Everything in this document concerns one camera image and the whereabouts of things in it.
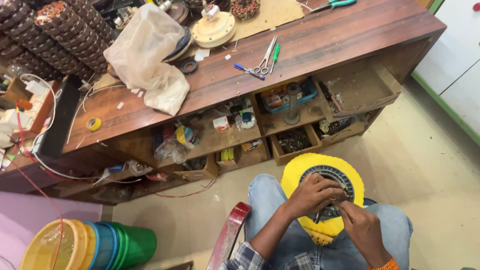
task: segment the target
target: pink surface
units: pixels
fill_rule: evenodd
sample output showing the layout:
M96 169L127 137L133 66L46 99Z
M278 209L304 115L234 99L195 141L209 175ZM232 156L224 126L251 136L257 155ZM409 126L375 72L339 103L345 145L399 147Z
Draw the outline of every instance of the pink surface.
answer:
M65 219L100 221L102 205L54 199ZM40 196L0 191L0 256L18 269L30 241L45 225L58 219L51 204ZM0 270L10 270L0 258Z

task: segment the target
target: green-handled pliers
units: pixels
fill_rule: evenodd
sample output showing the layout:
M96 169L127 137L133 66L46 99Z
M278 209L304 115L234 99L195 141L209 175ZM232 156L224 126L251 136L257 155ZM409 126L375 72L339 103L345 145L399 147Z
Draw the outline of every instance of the green-handled pliers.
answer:
M310 13L327 10L329 8L334 9L336 7L348 6L348 5L354 4L356 2L357 2L357 0L345 0L345 1L328 0L327 5L322 5L318 8L316 8L316 9L313 9L312 11L310 11Z

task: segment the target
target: wooden table top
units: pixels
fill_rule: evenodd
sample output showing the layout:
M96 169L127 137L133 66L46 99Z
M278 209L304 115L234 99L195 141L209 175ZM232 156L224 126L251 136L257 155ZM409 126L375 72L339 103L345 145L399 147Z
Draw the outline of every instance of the wooden table top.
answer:
M324 3L326 0L310 0L308 5L315 8ZM446 27L415 0L358 0L347 7L313 14L304 10L302 19L241 39L236 52L232 52L234 43L225 44L227 50L211 50L210 56L199 62L197 71L186 76L190 91L175 117L354 61L395 44L419 40ZM275 35L281 50L272 75L267 74L262 81L233 67L235 62L256 67ZM120 102L124 105L117 109ZM143 98L124 87L92 95L85 108L86 112L80 110L74 120L64 153L172 118L147 107ZM91 117L102 120L94 132L85 127Z

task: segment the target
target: white plastic bag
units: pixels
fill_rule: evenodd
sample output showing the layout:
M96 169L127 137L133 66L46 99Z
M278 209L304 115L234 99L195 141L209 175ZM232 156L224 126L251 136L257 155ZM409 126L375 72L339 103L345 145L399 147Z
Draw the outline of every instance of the white plastic bag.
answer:
M138 9L103 55L129 89L146 90L145 105L175 115L190 85L180 70L162 60L184 34L180 24L148 3Z

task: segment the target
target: red wire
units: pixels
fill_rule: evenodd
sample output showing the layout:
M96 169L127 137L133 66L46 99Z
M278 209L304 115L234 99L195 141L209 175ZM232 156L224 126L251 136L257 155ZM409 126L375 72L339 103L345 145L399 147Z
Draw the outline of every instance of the red wire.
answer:
M23 147L24 151L27 153L27 156L31 160L33 160L33 162L36 162L36 160L32 157L32 154L30 153L30 151L28 151L28 149L25 145L24 131L23 131L23 127L22 127L22 122L20 120L20 112L18 111L18 103L16 103L15 105L17 107L17 120L18 120L18 128L19 128L20 140L22 142L22 147ZM57 213L59 215L59 218L60 218L60 239L59 239L59 245L57 247L57 252L55 254L55 259L53 260L53 265L52 265L52 270L53 270L55 268L55 265L57 264L57 258L59 256L61 240L62 240L62 237L63 237L63 217L61 216L60 209L52 201L52 199L50 199L50 197L45 192L43 192L43 190L41 190L28 176L26 176L26 174L20 169L20 167L18 167L18 165L15 162L13 162L13 160L11 160L8 156L4 155L3 153L2 153L2 155L3 155L4 158L7 158L8 160L10 160L10 163L13 164L17 168L17 170L49 201L49 203L53 206L53 208L55 208L55 210L57 211ZM46 171L46 170L44 170L44 171L50 176L57 177L56 175L52 175L52 172L50 172L50 171Z
M213 184L216 183L216 179L213 179L210 181L210 183L208 183L207 186L204 186L202 190L199 190L197 192L193 192L193 193L190 193L190 194L187 194L187 195L183 195L183 196L168 196L168 195L160 195L160 194L157 194L157 193L153 193L154 195L157 195L159 197L165 197L165 198L184 198L184 197L188 197L188 196L192 196L192 195L195 195L195 194L199 194L199 193L202 193L204 191L207 191L208 189L210 189Z
M55 254L55 259L54 259L53 265L52 265L52 270L53 270L55 268L55 264L57 263L57 258L59 256L59 251L60 251L61 239L63 237L63 218L61 216L60 209L52 201L52 199L50 199L50 197L47 194L45 194L45 192L43 192L28 176L26 176L26 174L20 169L20 167L18 167L17 164L15 164L15 162L13 162L13 160L11 160L7 155L3 154L2 152L0 152L0 154L2 154L4 158L7 158L8 160L10 160L10 163L13 164L17 168L17 170L49 201L49 203L53 206L53 208L55 208L55 210L57 211L57 213L59 215L59 218L60 218L60 239L59 239L59 245L57 247L57 252Z

